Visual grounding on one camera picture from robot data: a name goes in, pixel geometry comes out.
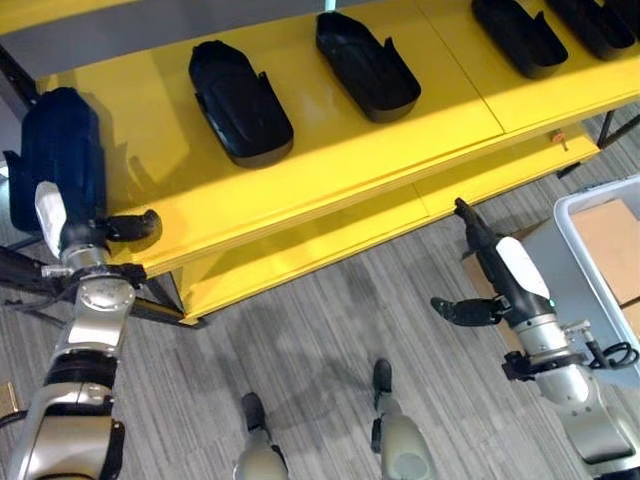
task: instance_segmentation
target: cardboard box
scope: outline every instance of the cardboard box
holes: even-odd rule
[[[640,340],[640,300],[624,307],[622,314],[627,319],[627,322],[629,322],[633,333],[635,333]]]
[[[640,300],[640,222],[620,199],[571,215],[618,305]]]

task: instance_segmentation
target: metallic robot arm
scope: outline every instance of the metallic robot arm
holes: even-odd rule
[[[62,261],[50,272],[69,276],[69,290],[77,288],[77,293],[73,319],[29,408],[9,479],[115,479],[125,431],[111,417],[111,389],[124,323],[135,300],[133,285],[144,271],[134,265],[109,266],[108,234],[95,222],[67,221],[54,184],[40,184],[36,209],[45,240]]]
[[[525,355],[505,355],[507,378],[536,382],[592,477],[640,479],[637,432],[606,405],[591,368],[583,366],[585,356],[571,350],[568,337],[583,334],[594,355],[593,368],[624,367],[637,361],[638,352],[629,347],[626,362],[609,360],[591,336],[588,322],[561,328],[547,286],[522,244],[496,236],[463,200],[457,199],[456,207],[455,213],[465,221],[469,246],[498,296],[458,303],[434,298],[432,306],[461,326],[506,320],[525,350]]]

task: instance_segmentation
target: robot leg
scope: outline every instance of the robot leg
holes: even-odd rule
[[[380,397],[380,455],[383,480],[435,480],[431,452],[418,426],[391,397]]]
[[[249,433],[244,452],[233,471],[234,480],[287,480],[287,467],[277,446],[272,446],[266,430]]]
[[[393,398],[391,364],[385,359],[374,367],[373,390],[378,418],[373,423],[371,449],[382,457],[383,480],[436,480],[424,437]]]

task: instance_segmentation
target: gray carpet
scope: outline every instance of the gray carpet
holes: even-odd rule
[[[623,109],[614,126],[637,111]],[[639,144],[636,130],[567,178],[536,181],[479,212],[501,231],[533,225],[558,197],[638,172]],[[6,182],[0,189],[6,201]],[[6,208],[0,214],[0,240],[15,241]],[[244,442],[238,400],[249,390],[265,402],[291,478],[379,478],[368,442],[371,367],[381,355],[443,479],[588,478],[535,385],[504,378],[496,329],[461,329],[431,311],[431,296],[474,295],[459,262],[463,235],[446,218],[211,315],[199,331],[131,319],[116,387],[128,429],[121,478],[231,478]],[[13,380],[26,405],[57,335],[0,311],[0,382]],[[605,393],[640,428],[640,391]],[[0,477],[18,428],[0,432]]]

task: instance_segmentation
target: black cable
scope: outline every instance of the black cable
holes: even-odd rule
[[[16,302],[6,300],[4,302],[4,305],[0,305],[0,308],[6,308],[8,310],[15,310],[18,312],[42,310],[47,307],[50,307],[54,303],[58,303],[59,301],[64,300],[66,296],[68,296],[71,292],[73,292],[78,287],[79,283],[80,282],[78,281],[78,282],[73,282],[69,284],[62,292],[60,292],[58,295],[56,295],[53,298],[47,298],[45,300],[40,300],[38,302],[31,302],[31,303],[23,303],[22,300],[18,300]]]
[[[638,351],[633,348],[629,342],[614,343],[603,351],[600,351],[600,347],[597,346],[597,342],[587,342],[587,346],[594,356],[593,361],[589,364],[589,368],[592,370],[619,370],[621,368],[630,367],[640,360],[640,353],[638,353]],[[620,352],[624,352],[622,358],[619,358],[618,360],[612,358],[615,354]]]
[[[17,422],[19,420],[24,420],[27,418],[26,410],[18,410],[17,412],[10,413],[9,415],[5,415],[0,418],[0,429],[6,427],[7,425],[12,424],[13,422]]]

